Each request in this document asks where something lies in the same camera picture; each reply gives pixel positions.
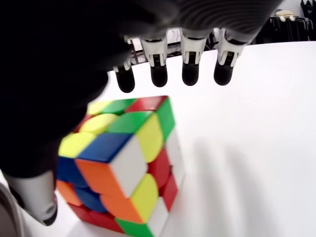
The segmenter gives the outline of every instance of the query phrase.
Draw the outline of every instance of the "white backdrop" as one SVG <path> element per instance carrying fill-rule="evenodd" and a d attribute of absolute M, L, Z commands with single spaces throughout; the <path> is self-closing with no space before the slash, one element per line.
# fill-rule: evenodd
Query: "white backdrop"
<path fill-rule="evenodd" d="M 301 0 L 284 0 L 278 8 L 283 9 L 283 10 L 290 10 L 296 16 L 304 17 L 304 14 L 301 8 Z"/>
<path fill-rule="evenodd" d="M 233 79 L 213 79 L 216 51 L 205 52 L 197 84 L 181 79 L 182 58 L 167 60 L 169 81 L 133 67 L 122 93 L 114 73 L 98 100 L 171 96 L 186 177 L 162 237 L 316 236 L 316 42 L 247 46 Z M 26 221 L 33 237 L 122 237 L 83 223 L 58 195 L 56 222 Z"/>

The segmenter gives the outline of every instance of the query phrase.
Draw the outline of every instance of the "black fingertip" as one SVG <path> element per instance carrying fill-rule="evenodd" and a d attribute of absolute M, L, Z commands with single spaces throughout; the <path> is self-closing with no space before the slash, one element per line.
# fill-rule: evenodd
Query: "black fingertip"
<path fill-rule="evenodd" d="M 50 218 L 48 218 L 47 220 L 43 220 L 46 226 L 51 226 L 55 222 L 56 217 L 57 217 L 57 212 L 58 212 L 58 208 L 56 208 L 54 214 Z"/>
<path fill-rule="evenodd" d="M 116 73 L 118 86 L 124 93 L 130 93 L 135 88 L 135 79 L 132 67 L 128 71 L 119 71 Z"/>
<path fill-rule="evenodd" d="M 233 69 L 231 66 L 220 65 L 216 62 L 214 70 L 214 79 L 218 85 L 227 85 L 232 78 Z"/>
<path fill-rule="evenodd" d="M 182 80 L 185 85 L 192 86 L 198 81 L 198 64 L 182 64 Z"/>
<path fill-rule="evenodd" d="M 156 87 L 163 87 L 167 84 L 168 73 L 167 66 L 154 66 L 150 68 L 152 75 L 152 82 Z"/>
<path fill-rule="evenodd" d="M 9 189 L 10 189 L 10 192 L 12 193 L 12 195 L 14 196 L 14 198 L 16 199 L 17 203 L 19 204 L 19 206 L 22 209 L 25 209 L 25 204 L 24 204 L 23 199 L 21 198 L 21 196 L 10 185 L 9 185 Z"/>

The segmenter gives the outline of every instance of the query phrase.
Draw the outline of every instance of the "cube face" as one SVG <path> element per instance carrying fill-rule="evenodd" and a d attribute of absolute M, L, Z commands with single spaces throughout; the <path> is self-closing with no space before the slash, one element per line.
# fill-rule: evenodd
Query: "cube face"
<path fill-rule="evenodd" d="M 158 237 L 184 176 L 167 96 L 94 102 L 59 149 L 57 189 L 88 223 Z"/>

